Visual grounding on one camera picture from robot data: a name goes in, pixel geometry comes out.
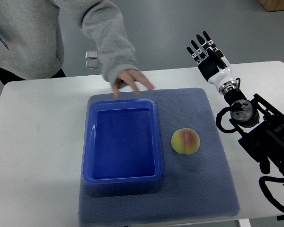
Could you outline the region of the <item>person's bare hand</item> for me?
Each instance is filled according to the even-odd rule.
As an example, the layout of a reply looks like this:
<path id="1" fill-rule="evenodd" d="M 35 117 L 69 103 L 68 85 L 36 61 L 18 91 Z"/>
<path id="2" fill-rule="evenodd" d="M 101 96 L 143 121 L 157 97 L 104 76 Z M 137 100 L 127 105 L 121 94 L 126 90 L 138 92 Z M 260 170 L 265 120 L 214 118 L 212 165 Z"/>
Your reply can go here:
<path id="1" fill-rule="evenodd" d="M 127 69 L 119 74 L 115 83 L 112 86 L 112 91 L 114 93 L 115 99 L 120 98 L 119 89 L 121 88 L 121 83 L 125 83 L 126 85 L 130 86 L 136 95 L 141 96 L 142 94 L 136 86 L 136 82 L 139 82 L 140 84 L 144 85 L 148 90 L 153 90 L 155 88 L 155 86 L 140 71 L 134 69 Z"/>

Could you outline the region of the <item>grey sweatshirt sleeve forearm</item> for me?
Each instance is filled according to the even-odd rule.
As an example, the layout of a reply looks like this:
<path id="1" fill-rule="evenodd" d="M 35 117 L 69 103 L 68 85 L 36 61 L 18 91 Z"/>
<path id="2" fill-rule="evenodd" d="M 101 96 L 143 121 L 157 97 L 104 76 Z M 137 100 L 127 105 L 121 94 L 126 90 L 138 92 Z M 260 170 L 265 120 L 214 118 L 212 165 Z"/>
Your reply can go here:
<path id="1" fill-rule="evenodd" d="M 114 85 L 127 69 L 136 69 L 135 48 L 124 27 L 123 14 L 108 0 L 82 2 L 82 31 L 96 42 L 103 76 Z"/>

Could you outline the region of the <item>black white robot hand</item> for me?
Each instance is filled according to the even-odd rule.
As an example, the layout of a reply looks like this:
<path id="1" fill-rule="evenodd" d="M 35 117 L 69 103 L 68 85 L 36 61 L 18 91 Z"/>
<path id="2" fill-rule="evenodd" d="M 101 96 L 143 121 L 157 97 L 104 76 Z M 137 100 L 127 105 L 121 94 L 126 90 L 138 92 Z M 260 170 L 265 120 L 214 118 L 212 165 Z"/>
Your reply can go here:
<path id="1" fill-rule="evenodd" d="M 203 78 L 215 85 L 221 95 L 240 87 L 240 80 L 232 76 L 231 64 L 216 46 L 206 31 L 202 35 L 196 35 L 197 42 L 191 40 L 192 47 L 187 51 L 197 63 L 197 67 Z"/>

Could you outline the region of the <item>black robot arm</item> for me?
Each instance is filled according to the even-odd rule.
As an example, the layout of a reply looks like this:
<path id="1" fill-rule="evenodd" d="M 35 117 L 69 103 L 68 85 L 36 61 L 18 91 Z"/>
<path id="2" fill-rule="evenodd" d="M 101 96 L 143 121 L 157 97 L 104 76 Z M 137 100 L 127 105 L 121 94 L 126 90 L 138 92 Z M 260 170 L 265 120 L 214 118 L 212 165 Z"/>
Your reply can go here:
<path id="1" fill-rule="evenodd" d="M 267 182 L 284 186 L 284 115 L 258 94 L 246 99 L 239 88 L 223 92 L 228 107 L 216 116 L 217 128 L 227 134 L 238 132 L 238 143 L 259 163 L 263 176 L 259 186 L 278 210 L 284 206 L 278 202 L 267 187 Z"/>

